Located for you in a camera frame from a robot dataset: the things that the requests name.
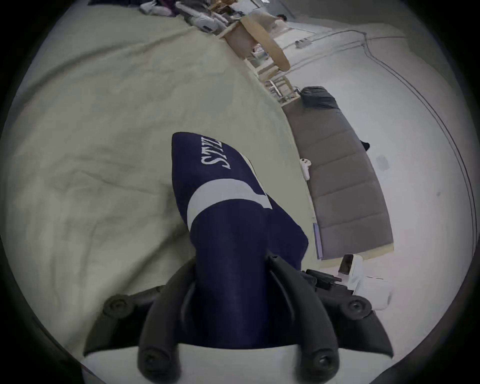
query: cable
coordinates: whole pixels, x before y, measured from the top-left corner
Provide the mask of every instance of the cable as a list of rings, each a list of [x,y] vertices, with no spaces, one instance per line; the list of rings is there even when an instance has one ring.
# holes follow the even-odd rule
[[[464,179],[465,187],[467,189],[468,200],[469,200],[469,204],[470,204],[471,221],[472,221],[472,256],[473,256],[473,253],[475,252],[475,245],[476,245],[476,242],[477,242],[477,225],[478,225],[475,197],[474,197],[474,194],[473,194],[473,189],[472,189],[472,185],[471,185],[471,181],[470,181],[470,176],[468,175],[467,167],[465,166],[465,162],[463,160],[463,157],[460,154],[460,151],[459,151],[459,149],[458,149],[458,147],[455,143],[455,140],[453,139],[449,129],[447,128],[447,126],[444,123],[444,121],[442,120],[442,118],[438,115],[436,110],[431,106],[431,104],[427,101],[427,99],[418,91],[418,89],[415,88],[414,85],[412,85],[407,79],[405,79],[401,74],[396,72],[388,64],[386,64],[382,60],[376,58],[372,54],[372,52],[370,51],[370,48],[368,46],[368,40],[374,40],[374,39],[380,39],[380,38],[389,38],[389,36],[374,37],[372,39],[368,39],[366,32],[358,31],[356,29],[345,29],[345,30],[342,30],[342,31],[336,31],[336,32],[324,34],[324,35],[322,35],[318,38],[313,38],[311,41],[314,42],[314,41],[322,40],[326,37],[341,34],[341,33],[344,33],[344,32],[359,33],[363,36],[364,41],[362,43],[360,43],[359,45],[356,45],[356,46],[353,46],[353,47],[346,47],[346,46],[358,43],[357,41],[344,44],[341,47],[345,47],[345,48],[343,48],[343,49],[335,48],[331,51],[328,51],[328,53],[326,53],[326,54],[322,53],[319,57],[315,56],[312,60],[310,60],[312,57],[309,57],[309,58],[304,59],[304,60],[300,60],[297,64],[299,64],[301,62],[304,62],[305,60],[309,60],[309,61],[304,63],[301,66],[296,65],[294,68],[291,68],[288,72],[286,72],[282,75],[287,75],[288,73],[290,73],[292,71],[296,71],[299,68],[302,68],[305,65],[308,65],[308,64],[312,63],[313,61],[317,61],[319,59],[322,59],[323,57],[330,56],[332,54],[332,51],[333,51],[333,53],[337,53],[337,52],[341,52],[341,51],[344,51],[344,50],[353,49],[353,48],[356,48],[356,47],[359,47],[359,46],[363,46],[363,51],[364,51],[365,56],[367,58],[369,58],[370,60],[372,60],[376,64],[380,65],[383,69],[385,69],[392,76],[394,76],[396,79],[398,79],[405,87],[407,87],[407,89],[415,95],[415,97],[425,106],[425,108],[428,110],[428,112],[431,114],[431,116],[435,119],[435,122],[440,127],[440,129],[442,130],[442,133],[444,134],[445,138],[447,139],[447,141],[450,145],[450,148],[452,149],[452,151],[455,155],[458,166],[460,167],[460,170],[462,172],[462,176],[463,176],[463,179]],[[399,38],[399,37],[405,38],[404,36],[393,36],[392,38]],[[292,45],[294,45],[294,43],[289,44],[285,48],[291,47]]]

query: bed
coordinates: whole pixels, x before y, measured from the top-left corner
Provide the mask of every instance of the bed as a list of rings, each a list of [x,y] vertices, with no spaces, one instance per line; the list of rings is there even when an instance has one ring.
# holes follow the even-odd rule
[[[280,105],[225,41],[181,17],[75,3],[33,60],[1,138],[1,236],[48,331],[80,358],[106,298],[164,284],[194,256],[171,136],[221,140],[302,227],[314,212]]]

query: beige bedsheet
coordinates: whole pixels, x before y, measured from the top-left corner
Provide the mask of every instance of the beige bedsheet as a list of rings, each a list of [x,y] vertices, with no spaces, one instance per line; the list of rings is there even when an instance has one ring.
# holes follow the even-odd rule
[[[107,297],[164,284],[194,255],[171,186],[178,131],[247,156],[309,237],[304,266],[318,265],[287,119],[226,43],[181,18],[75,7],[32,64],[1,141],[1,236],[48,331],[81,357]]]

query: blue cloth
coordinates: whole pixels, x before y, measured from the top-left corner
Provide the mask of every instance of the blue cloth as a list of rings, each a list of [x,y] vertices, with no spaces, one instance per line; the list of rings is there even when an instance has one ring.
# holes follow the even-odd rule
[[[244,157],[215,139],[186,132],[172,136],[172,184],[180,215],[191,225],[208,345],[261,347],[268,326],[266,251],[300,269],[307,237],[265,195]],[[229,199],[230,185],[242,190],[247,185],[247,197]],[[205,203],[219,189],[220,198]],[[199,202],[206,205],[192,221],[192,207]]]

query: gray sofa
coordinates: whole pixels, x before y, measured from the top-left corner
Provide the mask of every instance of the gray sofa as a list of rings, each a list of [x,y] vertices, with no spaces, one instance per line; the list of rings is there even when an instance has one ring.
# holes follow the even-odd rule
[[[314,103],[303,96],[283,111],[300,157],[312,162],[308,186],[323,260],[393,244],[382,189],[361,141],[326,91]]]

